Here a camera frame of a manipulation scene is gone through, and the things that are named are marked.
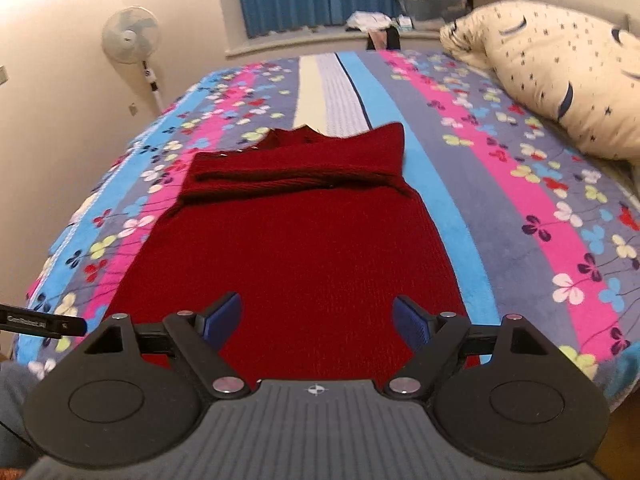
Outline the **red knit sweater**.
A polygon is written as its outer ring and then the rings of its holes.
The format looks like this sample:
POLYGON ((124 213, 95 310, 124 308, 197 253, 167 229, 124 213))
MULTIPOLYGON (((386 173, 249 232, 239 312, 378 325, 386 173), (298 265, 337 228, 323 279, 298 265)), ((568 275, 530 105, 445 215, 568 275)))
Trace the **red knit sweater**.
POLYGON ((454 269, 402 175, 398 122, 330 138, 273 130, 254 148, 197 154, 110 309, 136 323, 241 300, 222 358, 262 379, 386 382, 411 358, 393 302, 463 314, 454 269))

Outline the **pile of white clothes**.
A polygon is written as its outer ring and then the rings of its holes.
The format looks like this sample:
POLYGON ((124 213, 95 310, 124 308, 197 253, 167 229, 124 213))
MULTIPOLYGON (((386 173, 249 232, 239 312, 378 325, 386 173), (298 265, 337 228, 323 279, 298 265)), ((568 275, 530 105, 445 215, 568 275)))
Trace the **pile of white clothes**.
POLYGON ((374 32, 375 30, 388 29, 393 25, 393 20, 381 12, 355 11, 349 15, 345 27, 347 30, 359 30, 360 32, 374 32))

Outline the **colourful floral striped bedspread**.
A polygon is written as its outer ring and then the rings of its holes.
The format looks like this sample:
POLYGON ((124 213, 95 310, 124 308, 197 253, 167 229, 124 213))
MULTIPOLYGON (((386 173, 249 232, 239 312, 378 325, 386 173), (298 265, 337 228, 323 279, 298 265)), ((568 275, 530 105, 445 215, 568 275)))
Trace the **colourful floral striped bedspread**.
POLYGON ((329 136, 400 122, 404 175, 449 254, 473 322, 519 308, 620 405, 639 385, 639 202, 487 75, 430 52, 304 55, 212 73, 104 174, 52 245, 29 309, 104 317, 194 156, 272 128, 329 136))

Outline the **cream star moon pillow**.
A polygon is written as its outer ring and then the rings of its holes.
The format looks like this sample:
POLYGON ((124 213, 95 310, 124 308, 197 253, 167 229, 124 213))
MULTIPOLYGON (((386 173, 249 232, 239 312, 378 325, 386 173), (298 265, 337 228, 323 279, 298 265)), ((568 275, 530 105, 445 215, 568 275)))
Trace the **cream star moon pillow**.
POLYGON ((495 74, 506 93, 557 122, 579 151, 639 158, 639 39, 596 16, 528 0, 481 6, 442 26, 442 48, 495 74))

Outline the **black pink chair back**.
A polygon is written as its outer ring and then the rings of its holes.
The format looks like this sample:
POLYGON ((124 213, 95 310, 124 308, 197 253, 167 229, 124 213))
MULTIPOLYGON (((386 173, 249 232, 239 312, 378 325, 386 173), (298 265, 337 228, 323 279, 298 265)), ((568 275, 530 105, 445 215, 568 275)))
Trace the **black pink chair back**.
POLYGON ((368 31, 368 51, 398 51, 400 49, 400 35, 395 26, 368 31))

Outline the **white standing fan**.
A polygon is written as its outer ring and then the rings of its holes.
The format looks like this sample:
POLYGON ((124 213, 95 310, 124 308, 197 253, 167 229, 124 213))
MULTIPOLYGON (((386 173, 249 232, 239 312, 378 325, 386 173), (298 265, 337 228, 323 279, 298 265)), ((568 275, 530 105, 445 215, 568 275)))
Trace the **white standing fan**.
POLYGON ((143 6, 127 6, 116 12, 103 26, 101 46, 113 62, 140 66, 157 110, 162 114, 164 101, 149 62, 160 46, 160 24, 156 16, 143 6))

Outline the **white wall socket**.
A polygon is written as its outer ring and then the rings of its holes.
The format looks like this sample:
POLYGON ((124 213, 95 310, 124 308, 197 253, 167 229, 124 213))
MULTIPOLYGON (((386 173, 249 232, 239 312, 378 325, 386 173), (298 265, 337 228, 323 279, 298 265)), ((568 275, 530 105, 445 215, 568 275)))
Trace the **white wall socket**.
POLYGON ((9 79, 8 72, 6 71, 6 66, 0 66, 0 86, 5 84, 9 79))

